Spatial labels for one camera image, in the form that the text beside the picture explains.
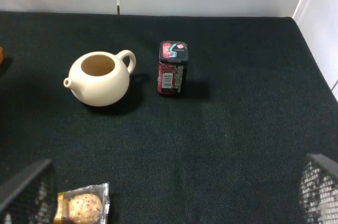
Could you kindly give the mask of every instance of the table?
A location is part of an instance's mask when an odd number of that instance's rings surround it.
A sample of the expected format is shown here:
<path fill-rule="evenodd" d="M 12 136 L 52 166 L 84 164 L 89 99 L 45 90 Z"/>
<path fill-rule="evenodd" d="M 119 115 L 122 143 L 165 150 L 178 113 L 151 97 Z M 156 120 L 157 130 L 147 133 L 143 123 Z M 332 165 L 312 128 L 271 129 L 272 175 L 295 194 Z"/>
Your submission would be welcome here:
<path fill-rule="evenodd" d="M 183 98 L 157 93 L 159 43 L 184 41 Z M 110 223 L 302 223 L 306 153 L 338 161 L 338 107 L 291 18 L 0 12 L 0 182 L 51 158 L 60 191 L 109 182 Z M 117 104 L 62 82 L 132 50 Z"/>

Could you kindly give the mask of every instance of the can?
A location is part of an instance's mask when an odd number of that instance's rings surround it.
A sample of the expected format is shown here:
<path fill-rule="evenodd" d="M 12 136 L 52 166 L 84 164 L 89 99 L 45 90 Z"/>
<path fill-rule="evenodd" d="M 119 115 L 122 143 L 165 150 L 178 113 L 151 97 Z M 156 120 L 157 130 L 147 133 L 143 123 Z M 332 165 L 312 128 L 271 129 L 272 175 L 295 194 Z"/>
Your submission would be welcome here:
<path fill-rule="evenodd" d="M 159 48 L 157 90 L 164 96 L 180 96 L 184 91 L 188 45 L 164 41 Z"/>

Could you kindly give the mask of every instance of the white teapot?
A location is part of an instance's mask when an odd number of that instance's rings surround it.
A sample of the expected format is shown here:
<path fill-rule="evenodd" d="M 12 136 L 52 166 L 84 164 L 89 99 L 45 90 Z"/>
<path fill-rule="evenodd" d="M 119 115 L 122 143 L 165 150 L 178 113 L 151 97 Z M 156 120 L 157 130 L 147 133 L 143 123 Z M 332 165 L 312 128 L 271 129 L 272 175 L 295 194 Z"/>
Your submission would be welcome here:
<path fill-rule="evenodd" d="M 128 68 L 123 58 L 129 56 Z M 95 51 L 79 57 L 69 70 L 63 85 L 81 102 L 106 106 L 117 102 L 127 92 L 129 75 L 136 64 L 135 55 L 123 50 L 117 55 Z"/>

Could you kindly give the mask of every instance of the orange object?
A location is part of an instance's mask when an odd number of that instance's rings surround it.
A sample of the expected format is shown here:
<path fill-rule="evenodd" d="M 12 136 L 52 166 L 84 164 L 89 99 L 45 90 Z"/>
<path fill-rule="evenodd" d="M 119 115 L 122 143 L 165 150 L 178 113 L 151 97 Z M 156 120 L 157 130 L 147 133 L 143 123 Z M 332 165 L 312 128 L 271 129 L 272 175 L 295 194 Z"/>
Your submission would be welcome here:
<path fill-rule="evenodd" d="M 2 48 L 0 47 L 0 64 L 4 61 L 4 54 L 2 53 Z"/>

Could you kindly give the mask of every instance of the plastic wrapper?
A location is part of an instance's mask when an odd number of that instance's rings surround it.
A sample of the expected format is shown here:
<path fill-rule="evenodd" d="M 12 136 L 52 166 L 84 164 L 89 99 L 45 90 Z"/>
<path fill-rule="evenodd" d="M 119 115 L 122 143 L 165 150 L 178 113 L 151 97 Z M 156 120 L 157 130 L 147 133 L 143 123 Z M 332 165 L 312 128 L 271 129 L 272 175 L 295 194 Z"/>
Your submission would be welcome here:
<path fill-rule="evenodd" d="M 54 224 L 106 224 L 108 211 L 108 183 L 90 185 L 58 194 Z"/>

